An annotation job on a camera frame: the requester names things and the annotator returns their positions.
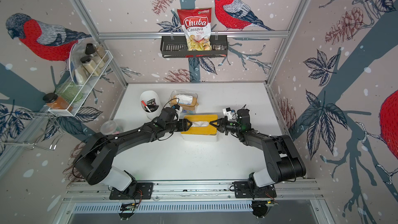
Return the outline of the yellow tissue box lid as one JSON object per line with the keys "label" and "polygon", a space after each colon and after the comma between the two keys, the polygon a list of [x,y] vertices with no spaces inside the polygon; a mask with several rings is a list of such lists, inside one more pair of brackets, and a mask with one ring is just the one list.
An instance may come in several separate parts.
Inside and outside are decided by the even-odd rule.
{"label": "yellow tissue box lid", "polygon": [[[210,123],[213,120],[217,120],[218,115],[186,115],[184,119],[189,119],[191,122],[208,121]],[[191,127],[189,131],[181,132],[181,134],[217,135],[217,130],[209,124],[209,126],[204,128]]]}

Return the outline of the blue tissue paper pack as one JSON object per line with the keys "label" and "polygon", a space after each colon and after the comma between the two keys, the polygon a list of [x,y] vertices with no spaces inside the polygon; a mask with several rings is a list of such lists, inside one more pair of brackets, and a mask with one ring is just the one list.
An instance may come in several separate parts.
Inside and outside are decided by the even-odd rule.
{"label": "blue tissue paper pack", "polygon": [[183,107],[182,108],[182,113],[183,114],[193,115],[193,114],[196,113],[196,108],[195,107]]}

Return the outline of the white plastic tissue box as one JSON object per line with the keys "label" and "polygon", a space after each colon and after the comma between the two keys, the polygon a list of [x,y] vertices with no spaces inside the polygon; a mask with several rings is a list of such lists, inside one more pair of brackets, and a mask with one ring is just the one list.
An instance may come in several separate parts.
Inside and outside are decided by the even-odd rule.
{"label": "white plastic tissue box", "polygon": [[188,142],[217,142],[217,135],[181,134],[182,138]]}

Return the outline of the bamboo tissue box lid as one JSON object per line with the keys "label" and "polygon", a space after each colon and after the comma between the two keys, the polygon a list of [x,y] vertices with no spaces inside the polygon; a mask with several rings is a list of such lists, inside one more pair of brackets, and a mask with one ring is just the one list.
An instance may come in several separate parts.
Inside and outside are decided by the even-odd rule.
{"label": "bamboo tissue box lid", "polygon": [[178,104],[183,107],[197,107],[197,97],[187,94],[178,94],[170,101],[171,105]]}

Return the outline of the clear plastic tissue box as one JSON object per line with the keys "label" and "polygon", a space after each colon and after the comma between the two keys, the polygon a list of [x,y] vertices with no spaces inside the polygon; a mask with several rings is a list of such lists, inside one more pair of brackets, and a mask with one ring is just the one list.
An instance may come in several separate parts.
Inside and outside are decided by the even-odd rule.
{"label": "clear plastic tissue box", "polygon": [[171,93],[170,100],[169,105],[173,106],[178,104],[182,107],[182,113],[191,115],[196,114],[198,106],[197,93],[174,90]]}

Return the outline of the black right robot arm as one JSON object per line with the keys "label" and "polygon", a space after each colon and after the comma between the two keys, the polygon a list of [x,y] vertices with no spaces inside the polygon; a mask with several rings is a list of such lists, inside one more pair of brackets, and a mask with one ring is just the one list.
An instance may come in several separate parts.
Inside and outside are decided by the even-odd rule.
{"label": "black right robot arm", "polygon": [[292,138],[260,133],[251,126],[248,109],[240,109],[231,117],[224,116],[209,124],[221,133],[234,135],[242,144],[263,151],[265,168],[249,175],[251,191],[263,190],[283,181],[295,181],[306,175],[305,164]]}

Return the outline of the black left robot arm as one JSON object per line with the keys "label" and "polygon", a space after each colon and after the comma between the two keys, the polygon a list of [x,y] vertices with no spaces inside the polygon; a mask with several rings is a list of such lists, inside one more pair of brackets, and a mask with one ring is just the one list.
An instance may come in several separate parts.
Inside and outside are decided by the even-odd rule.
{"label": "black left robot arm", "polygon": [[160,116],[141,127],[119,134],[95,134],[74,160],[72,172],[79,172],[89,184],[107,184],[119,191],[133,186],[134,177],[113,166],[114,158],[135,146],[159,141],[165,134],[185,132],[192,122],[180,119],[177,109],[166,107]]}

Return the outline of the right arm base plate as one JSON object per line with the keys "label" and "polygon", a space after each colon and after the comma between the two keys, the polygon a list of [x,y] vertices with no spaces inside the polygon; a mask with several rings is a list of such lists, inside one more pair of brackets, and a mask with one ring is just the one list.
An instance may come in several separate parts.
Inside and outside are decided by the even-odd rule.
{"label": "right arm base plate", "polygon": [[273,185],[257,187],[247,181],[234,181],[232,184],[234,188],[235,198],[249,199],[249,198],[270,198],[277,197],[275,187]]}

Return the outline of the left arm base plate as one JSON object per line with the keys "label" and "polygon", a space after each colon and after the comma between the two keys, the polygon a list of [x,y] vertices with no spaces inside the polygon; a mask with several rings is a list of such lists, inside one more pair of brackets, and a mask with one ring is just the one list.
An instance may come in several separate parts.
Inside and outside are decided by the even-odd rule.
{"label": "left arm base plate", "polygon": [[152,196],[153,183],[132,183],[126,190],[112,188],[110,200],[149,200]]}

